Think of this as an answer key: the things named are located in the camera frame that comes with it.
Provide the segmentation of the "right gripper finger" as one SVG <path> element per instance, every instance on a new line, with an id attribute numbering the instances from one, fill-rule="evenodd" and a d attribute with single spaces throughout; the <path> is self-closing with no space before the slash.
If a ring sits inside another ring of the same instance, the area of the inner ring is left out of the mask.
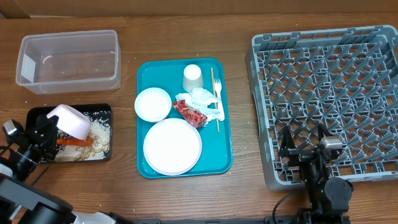
<path id="1" fill-rule="evenodd" d="M 330 146 L 332 143 L 332 134 L 322 123 L 318 123 L 318 140 L 318 146 Z"/>
<path id="2" fill-rule="evenodd" d="M 284 128 L 282 129 L 282 141 L 278 151 L 278 155 L 280 157 L 287 157 L 289 159 L 287 165 L 294 166 L 295 143 L 288 126 L 284 126 Z"/>

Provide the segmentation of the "orange carrot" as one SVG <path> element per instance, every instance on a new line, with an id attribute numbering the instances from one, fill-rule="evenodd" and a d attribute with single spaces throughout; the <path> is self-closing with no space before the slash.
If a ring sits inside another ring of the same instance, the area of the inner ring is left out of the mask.
<path id="1" fill-rule="evenodd" d="M 57 139 L 58 145 L 65 145 L 65 146 L 91 146 L 93 144 L 93 138 L 87 137 L 84 140 L 77 139 L 77 138 L 60 138 Z"/>

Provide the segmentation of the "white bowl with peanuts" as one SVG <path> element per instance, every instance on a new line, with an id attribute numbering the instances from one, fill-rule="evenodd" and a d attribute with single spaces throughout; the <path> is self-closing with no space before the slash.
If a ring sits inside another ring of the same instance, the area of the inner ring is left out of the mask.
<path id="1" fill-rule="evenodd" d="M 85 140 L 91 130 L 91 121 L 81 112 L 68 105 L 58 105 L 47 118 L 58 117 L 57 128 L 68 135 Z"/>

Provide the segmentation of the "red snack wrapper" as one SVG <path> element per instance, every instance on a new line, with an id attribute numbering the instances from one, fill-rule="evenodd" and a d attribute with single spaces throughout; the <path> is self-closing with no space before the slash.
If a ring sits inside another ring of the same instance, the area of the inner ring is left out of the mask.
<path id="1" fill-rule="evenodd" d="M 183 119 L 194 128 L 204 127 L 207 116 L 191 106 L 188 106 L 185 100 L 176 101 L 172 103 L 172 106 L 181 114 Z"/>

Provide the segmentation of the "white napkin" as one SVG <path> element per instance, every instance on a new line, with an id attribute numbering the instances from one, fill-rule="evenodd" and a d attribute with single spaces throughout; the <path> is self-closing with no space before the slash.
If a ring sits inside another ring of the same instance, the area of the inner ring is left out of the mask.
<path id="1" fill-rule="evenodd" d="M 202 88 L 193 88 L 191 92 L 179 93 L 175 96 L 177 101 L 185 100 L 188 106 L 202 112 L 207 116 L 207 123 L 213 119 L 220 118 L 220 111 L 218 108 L 210 108 L 211 104 L 217 105 L 220 100 L 210 91 Z"/>

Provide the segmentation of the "white bowl with rice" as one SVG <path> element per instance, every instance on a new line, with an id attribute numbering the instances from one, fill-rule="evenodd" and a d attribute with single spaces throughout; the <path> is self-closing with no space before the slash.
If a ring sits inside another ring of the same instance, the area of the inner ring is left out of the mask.
<path id="1" fill-rule="evenodd" d="M 156 123 L 165 119 L 171 110 L 170 95 L 161 88 L 151 87 L 141 91 L 134 102 L 134 109 L 140 119 Z"/>

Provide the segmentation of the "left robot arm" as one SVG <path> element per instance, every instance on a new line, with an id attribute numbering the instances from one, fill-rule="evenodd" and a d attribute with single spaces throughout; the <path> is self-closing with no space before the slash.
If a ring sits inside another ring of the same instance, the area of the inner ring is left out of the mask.
<path id="1" fill-rule="evenodd" d="M 20 223 L 131 224 L 131 220 L 112 212 L 76 212 L 61 198 L 25 183 L 38 162 L 55 156 L 58 121 L 58 116 L 43 116 L 30 129 L 24 129 L 13 119 L 3 124 L 7 144 L 1 146 L 1 154 L 9 151 L 9 157 L 1 157 L 1 223 L 12 223 L 12 216 L 24 207 Z"/>

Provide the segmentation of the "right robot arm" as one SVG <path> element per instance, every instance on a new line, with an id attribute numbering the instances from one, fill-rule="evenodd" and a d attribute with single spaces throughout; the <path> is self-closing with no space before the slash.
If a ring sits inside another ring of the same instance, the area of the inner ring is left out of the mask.
<path id="1" fill-rule="evenodd" d="M 343 143 L 326 127 L 318 124 L 318 144 L 311 150 L 296 147 L 289 127 L 282 130 L 279 156 L 289 159 L 289 167 L 297 166 L 304 181 L 310 208 L 301 208 L 289 223 L 349 223 L 343 214 L 349 210 L 354 187 L 348 180 L 330 177 L 326 164 L 338 158 Z"/>

